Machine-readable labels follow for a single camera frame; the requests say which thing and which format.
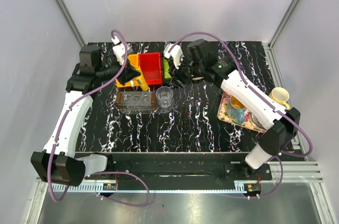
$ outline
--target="floral tray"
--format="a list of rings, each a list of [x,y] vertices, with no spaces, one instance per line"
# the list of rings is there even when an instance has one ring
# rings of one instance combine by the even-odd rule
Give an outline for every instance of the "floral tray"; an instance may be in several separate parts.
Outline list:
[[[262,133],[266,132],[266,130],[260,128],[257,125],[257,124],[259,124],[259,122],[255,117],[252,116],[249,109],[246,109],[245,112],[244,112],[245,113],[245,122],[243,122],[242,124],[238,124],[235,119],[230,118],[226,113],[229,98],[230,98],[230,95],[225,93],[225,92],[221,97],[219,111],[218,111],[218,114],[217,114],[217,117],[221,121],[236,124],[236,125],[248,128],[250,130],[255,130],[255,131],[258,131],[258,132],[262,132]]]

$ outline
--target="yellow object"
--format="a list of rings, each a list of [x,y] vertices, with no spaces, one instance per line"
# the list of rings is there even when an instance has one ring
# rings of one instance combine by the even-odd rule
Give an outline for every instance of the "yellow object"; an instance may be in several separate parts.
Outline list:
[[[245,106],[237,98],[231,96],[231,103],[236,109],[244,109]]]
[[[144,78],[144,75],[142,74],[141,68],[139,66],[139,55],[129,55],[128,60],[131,63],[131,66],[134,67],[135,70],[139,71],[141,73],[140,76],[135,77],[132,82],[127,82],[126,84],[120,84],[120,82],[116,79],[117,87],[134,87],[134,86],[140,86],[143,91],[148,91],[149,87],[146,83],[146,80]]]
[[[290,105],[287,103],[288,99],[290,98],[290,94],[286,89],[282,87],[276,87],[271,91],[269,97],[278,104],[284,105],[286,109],[291,109]]]

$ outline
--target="glass cup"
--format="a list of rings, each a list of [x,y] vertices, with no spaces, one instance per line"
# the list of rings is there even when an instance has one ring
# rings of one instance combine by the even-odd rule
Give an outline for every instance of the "glass cup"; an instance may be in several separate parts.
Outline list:
[[[163,108],[167,108],[171,106],[171,102],[173,99],[173,91],[167,86],[160,87],[156,93],[155,96],[157,97],[157,102],[159,105]]]
[[[246,107],[234,96],[231,96],[227,105],[227,115],[236,120],[238,124],[242,124],[245,121]]]

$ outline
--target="cable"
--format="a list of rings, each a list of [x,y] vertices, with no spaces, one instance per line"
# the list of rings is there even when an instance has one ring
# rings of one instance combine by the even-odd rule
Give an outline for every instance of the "cable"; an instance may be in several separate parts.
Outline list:
[[[187,37],[189,36],[192,36],[192,35],[207,35],[207,36],[210,36],[216,40],[218,40],[222,46],[227,50],[227,52],[231,55],[237,69],[238,69],[238,72],[239,72],[239,75],[240,75],[240,78],[243,80],[243,82],[246,84],[246,86],[251,89],[251,91],[253,93],[255,93],[263,102],[265,102],[271,109],[275,110],[275,107],[274,105],[272,105],[269,101],[267,101],[263,96],[261,96],[261,94],[259,94],[253,87],[251,87],[250,85],[247,84],[247,81],[245,80],[245,76],[240,68],[240,64],[238,63],[237,59],[235,58],[234,54],[232,53],[232,51],[228,48],[228,46],[217,36],[211,34],[211,33],[208,33],[208,32],[192,32],[192,33],[189,33],[189,34],[186,34],[185,36],[181,37],[180,39],[178,39],[173,45],[172,47],[169,49],[168,52],[171,52],[172,49],[175,47],[175,45],[178,45],[178,43],[180,43],[181,41],[183,41],[184,39],[186,39]],[[301,134],[306,138],[308,144],[309,144],[309,149],[308,149],[308,152],[305,153],[305,154],[295,154],[295,153],[289,153],[287,151],[281,151],[283,154],[286,154],[286,155],[291,155],[291,156],[295,156],[295,157],[306,157],[308,155],[310,155],[313,151],[313,144],[311,142],[311,139],[308,137],[308,135],[304,132],[304,130],[299,127],[298,124],[296,124],[293,120],[291,120],[287,115],[285,115],[284,113],[280,112],[279,110],[276,111],[278,114],[280,114],[282,117],[284,117],[286,120],[288,120],[290,123],[292,123],[292,125],[294,127],[297,128],[297,130],[299,130],[301,132]]]
[[[146,185],[146,183],[141,179],[139,178],[138,176],[134,175],[134,174],[131,174],[131,173],[126,173],[126,172],[97,172],[95,173],[95,175],[109,175],[109,174],[112,174],[112,175],[129,175],[129,176],[132,176],[134,177],[136,180],[138,180],[143,186],[144,188],[146,189],[147,191],[147,200],[145,203],[143,204],[130,204],[130,203],[125,203],[125,202],[122,202],[120,200],[116,200],[116,199],[111,199],[111,198],[107,198],[106,196],[101,196],[102,199],[107,199],[109,201],[112,201],[112,202],[115,202],[115,203],[119,203],[119,204],[124,204],[124,205],[127,205],[129,207],[145,207],[149,204],[149,200],[150,200],[150,192],[149,192],[149,189]]]
[[[281,159],[278,156],[273,156],[273,158],[277,159],[279,161],[279,164],[280,164],[281,175],[280,175],[280,179],[279,179],[278,185],[270,193],[262,195],[262,196],[260,196],[260,198],[252,197],[253,199],[264,199],[264,198],[267,198],[267,197],[273,195],[280,188],[280,186],[281,186],[282,179],[283,179],[283,176],[284,176],[284,170],[283,170],[282,162],[281,162]],[[246,196],[231,196],[231,195],[224,195],[224,194],[222,194],[222,195],[227,197],[227,198],[232,198],[232,199],[247,199],[248,200],[248,198]]]
[[[62,196],[58,199],[56,198],[55,194],[54,194],[54,191],[53,191],[53,188],[52,188],[52,180],[51,180],[51,169],[52,169],[52,162],[53,162],[53,156],[54,156],[54,153],[55,153],[55,149],[57,147],[57,143],[59,141],[59,136],[60,136],[60,132],[61,132],[61,129],[65,123],[65,120],[69,114],[69,112],[72,110],[72,107],[78,103],[80,100],[82,100],[83,98],[86,98],[87,96],[93,94],[93,93],[96,93],[98,91],[100,91],[101,89],[104,89],[105,87],[107,87],[108,85],[110,85],[112,82],[115,81],[116,78],[118,78],[120,76],[120,74],[122,73],[122,71],[124,70],[125,66],[126,66],[126,63],[127,63],[127,57],[128,57],[128,47],[127,47],[127,43],[126,43],[126,40],[125,38],[123,37],[123,35],[121,34],[121,32],[119,32],[118,30],[112,30],[111,31],[111,35],[112,37],[114,37],[114,33],[116,33],[119,37],[120,37],[120,40],[122,41],[123,43],[123,46],[125,48],[125,56],[124,56],[124,61],[123,61],[123,64],[120,68],[120,70],[118,71],[118,73],[109,81],[107,81],[105,84],[103,84],[102,86],[99,86],[98,88],[82,95],[80,98],[76,99],[69,107],[68,107],[68,110],[65,112],[65,114],[63,115],[63,117],[61,118],[61,121],[60,121],[60,124],[59,124],[59,127],[58,127],[58,130],[57,130],[57,133],[55,135],[55,139],[54,139],[54,144],[53,144],[53,147],[52,147],[52,150],[51,150],[51,153],[50,153],[50,156],[49,156],[49,159],[48,159],[48,165],[47,165],[47,183],[48,183],[48,190],[49,190],[49,194],[51,195],[51,198],[54,202],[58,203],[60,202],[64,196],[66,195],[67,193],[67,190],[69,188],[69,186],[67,186],[62,194]]]

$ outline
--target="gray wall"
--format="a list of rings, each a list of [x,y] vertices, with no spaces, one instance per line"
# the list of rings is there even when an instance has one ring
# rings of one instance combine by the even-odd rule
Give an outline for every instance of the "gray wall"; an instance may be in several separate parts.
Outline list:
[[[339,216],[339,0],[301,0],[273,47]]]
[[[85,41],[176,40],[207,31],[225,40],[268,42],[291,0],[64,0]]]
[[[0,216],[19,223],[30,164],[59,117],[79,46],[54,0],[0,0]]]

